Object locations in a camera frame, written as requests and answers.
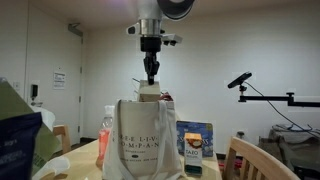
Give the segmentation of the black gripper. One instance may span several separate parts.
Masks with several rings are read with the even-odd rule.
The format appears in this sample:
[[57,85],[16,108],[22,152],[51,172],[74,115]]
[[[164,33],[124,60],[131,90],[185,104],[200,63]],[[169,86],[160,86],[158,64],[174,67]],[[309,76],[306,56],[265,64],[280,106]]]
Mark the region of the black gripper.
[[[160,37],[141,37],[140,38],[140,49],[145,53],[144,68],[147,74],[148,84],[154,84],[154,77],[158,73],[160,63],[157,60],[156,53],[161,51],[161,38]],[[152,65],[149,62],[149,57],[153,57]]]

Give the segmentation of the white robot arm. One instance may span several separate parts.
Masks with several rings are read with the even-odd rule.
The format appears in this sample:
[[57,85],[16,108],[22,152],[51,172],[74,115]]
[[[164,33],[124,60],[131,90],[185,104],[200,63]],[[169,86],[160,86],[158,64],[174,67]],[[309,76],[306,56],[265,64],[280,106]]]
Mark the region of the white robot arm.
[[126,29],[128,35],[140,36],[140,50],[145,53],[143,59],[147,81],[153,85],[160,63],[157,53],[161,45],[175,46],[182,42],[176,34],[166,34],[161,28],[162,20],[167,18],[178,21],[191,11],[195,0],[138,0],[138,20]]

